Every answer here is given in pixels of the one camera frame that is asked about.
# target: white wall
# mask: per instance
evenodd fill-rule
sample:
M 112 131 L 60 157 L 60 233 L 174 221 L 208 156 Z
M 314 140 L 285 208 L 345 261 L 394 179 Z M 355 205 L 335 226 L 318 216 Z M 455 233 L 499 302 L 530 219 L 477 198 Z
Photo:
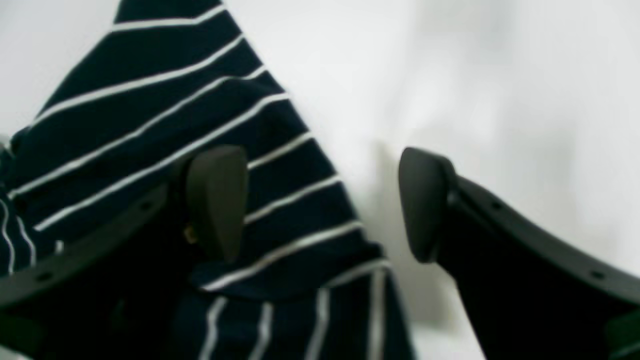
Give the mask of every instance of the white wall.
M 634 0 L 227 4 L 387 246 L 425 359 L 482 357 L 451 279 L 408 252 L 396 184 L 407 145 L 446 154 L 547 229 L 640 275 Z M 0 133 L 34 117 L 116 5 L 0 2 Z

